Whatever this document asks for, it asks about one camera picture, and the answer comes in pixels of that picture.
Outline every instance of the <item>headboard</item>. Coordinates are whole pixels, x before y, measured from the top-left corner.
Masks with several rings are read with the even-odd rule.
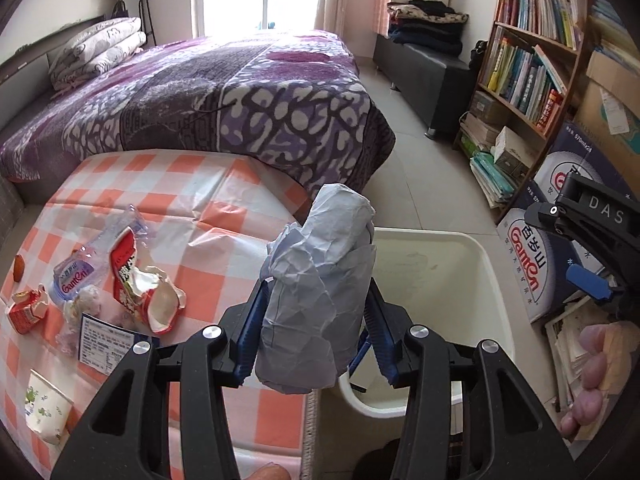
[[[29,103],[51,90],[49,67],[58,50],[78,32],[104,19],[104,16],[97,16],[67,25],[41,40],[21,47],[0,65],[0,130]]]

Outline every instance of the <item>crumpled tissue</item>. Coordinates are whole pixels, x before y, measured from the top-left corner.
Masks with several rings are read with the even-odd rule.
[[[342,184],[326,184],[303,227],[268,244],[260,278],[274,278],[255,364],[284,394],[334,386],[356,354],[376,259],[375,210]]]

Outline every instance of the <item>white paper cup with green print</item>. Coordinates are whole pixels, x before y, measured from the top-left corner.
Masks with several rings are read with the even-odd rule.
[[[57,445],[65,431],[73,402],[64,393],[31,370],[24,399],[27,427],[48,444]]]

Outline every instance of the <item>silver screw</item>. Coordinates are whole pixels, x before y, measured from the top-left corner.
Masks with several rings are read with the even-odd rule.
[[[409,334],[411,334],[414,337],[417,337],[418,339],[424,339],[429,335],[429,329],[422,325],[413,325],[409,329]]]
[[[495,354],[500,349],[500,345],[491,339],[485,339],[482,341],[482,350],[489,354]]]
[[[218,325],[207,326],[202,329],[202,335],[207,339],[216,339],[222,335],[222,329]]]
[[[149,352],[149,350],[151,350],[151,345],[149,344],[148,341],[140,341],[139,343],[136,343],[135,345],[133,345],[134,354],[138,354],[138,355],[146,354],[147,352]]]

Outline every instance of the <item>orange and white tablecloth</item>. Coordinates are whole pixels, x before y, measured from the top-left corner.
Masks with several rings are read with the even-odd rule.
[[[292,214],[306,199],[288,176],[244,156],[171,150],[92,156],[44,207],[19,251],[26,262],[24,278],[14,285],[7,276],[2,299],[10,302],[11,294],[27,286],[48,286],[57,263],[103,229],[108,215],[133,204],[156,233],[150,242],[156,264],[187,294],[184,314],[161,338],[163,345],[181,342],[218,322],[226,307],[246,301],[267,241],[293,221]],[[111,290],[111,283],[104,289]],[[27,335],[16,333],[4,314],[0,322],[0,419],[45,478],[61,449],[39,440],[26,426],[30,370],[73,399],[68,426],[106,378],[57,350],[62,325],[62,313],[53,305]],[[170,399],[174,479],[182,478],[177,390],[172,387]],[[241,475],[276,462],[297,478],[308,398],[281,395],[251,376],[240,389],[225,390],[225,402]]]

